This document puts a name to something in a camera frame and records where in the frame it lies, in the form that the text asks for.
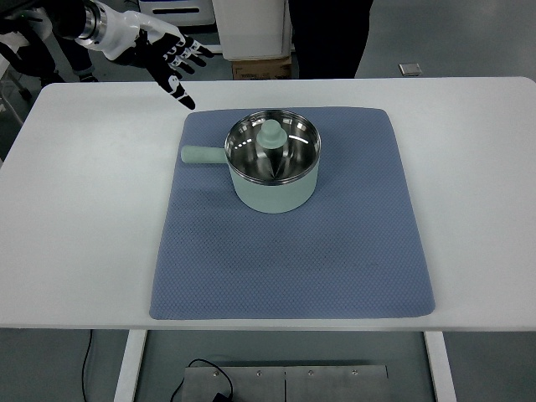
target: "mint green saucepan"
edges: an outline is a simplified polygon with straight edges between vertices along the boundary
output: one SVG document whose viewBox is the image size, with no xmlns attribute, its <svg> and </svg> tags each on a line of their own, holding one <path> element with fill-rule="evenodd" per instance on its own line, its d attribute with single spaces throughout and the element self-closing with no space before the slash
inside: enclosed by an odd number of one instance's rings
<svg viewBox="0 0 536 402">
<path fill-rule="evenodd" d="M 317 186 L 320 136 L 305 117 L 258 111 L 238 121 L 223 148 L 183 146 L 185 163 L 227 163 L 239 198 L 278 214 L 305 203 Z"/>
</svg>

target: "metal plate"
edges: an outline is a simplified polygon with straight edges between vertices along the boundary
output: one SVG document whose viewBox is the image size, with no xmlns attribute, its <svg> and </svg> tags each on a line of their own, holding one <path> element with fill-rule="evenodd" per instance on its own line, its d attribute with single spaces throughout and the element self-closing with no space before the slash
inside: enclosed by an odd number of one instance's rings
<svg viewBox="0 0 536 402">
<path fill-rule="evenodd" d="M 222 367 L 233 383 L 233 402 L 285 400 L 285 370 L 282 367 Z M 182 402 L 210 402 L 220 392 L 229 396 L 227 378 L 213 367 L 184 370 Z"/>
<path fill-rule="evenodd" d="M 234 388 L 234 402 L 387 402 L 387 368 L 370 366 L 222 367 Z M 185 369 L 183 402 L 228 396 L 229 382 L 216 368 Z"/>
<path fill-rule="evenodd" d="M 417 77 L 422 74 L 418 63 L 399 64 L 399 69 L 404 77 Z"/>
</svg>

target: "cardboard box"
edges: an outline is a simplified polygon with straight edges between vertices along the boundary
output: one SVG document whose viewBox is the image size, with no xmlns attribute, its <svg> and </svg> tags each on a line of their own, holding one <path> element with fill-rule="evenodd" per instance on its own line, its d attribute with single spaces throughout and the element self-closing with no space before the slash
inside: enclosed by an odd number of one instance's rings
<svg viewBox="0 0 536 402">
<path fill-rule="evenodd" d="M 235 60 L 233 80 L 290 80 L 291 56 L 284 59 Z"/>
</svg>

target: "textured mat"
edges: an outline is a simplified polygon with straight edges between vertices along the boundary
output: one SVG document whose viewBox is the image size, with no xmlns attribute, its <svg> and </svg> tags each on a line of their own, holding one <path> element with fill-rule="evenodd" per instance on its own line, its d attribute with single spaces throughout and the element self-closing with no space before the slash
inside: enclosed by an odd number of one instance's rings
<svg viewBox="0 0 536 402">
<path fill-rule="evenodd" d="M 151 317 L 417 317 L 435 308 L 404 171 L 384 111 L 293 108 L 319 130 L 317 188 L 263 214 L 236 196 L 227 165 L 177 158 Z M 222 147 L 253 110 L 188 116 L 182 145 Z"/>
</svg>

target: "person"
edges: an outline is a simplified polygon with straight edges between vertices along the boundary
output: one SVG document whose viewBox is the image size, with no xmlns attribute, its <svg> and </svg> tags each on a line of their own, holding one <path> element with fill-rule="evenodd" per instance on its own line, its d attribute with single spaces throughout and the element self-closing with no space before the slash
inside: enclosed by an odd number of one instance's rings
<svg viewBox="0 0 536 402">
<path fill-rule="evenodd" d="M 80 82 L 97 82 L 98 79 L 93 75 L 95 66 L 91 62 L 88 49 L 83 48 L 74 40 L 62 38 L 56 33 L 54 33 L 54 37 Z"/>
<path fill-rule="evenodd" d="M 81 47 L 74 40 L 62 38 L 57 34 L 54 34 L 54 37 L 80 82 L 97 82 L 98 79 L 93 75 L 95 66 L 91 62 L 88 49 Z M 56 69 L 56 63 L 46 46 L 31 43 L 19 48 L 17 55 L 20 63 L 15 63 L 13 67 L 21 73 L 38 77 L 41 87 L 65 82 Z"/>
<path fill-rule="evenodd" d="M 355 78 L 374 0 L 289 0 L 299 78 Z"/>
</svg>

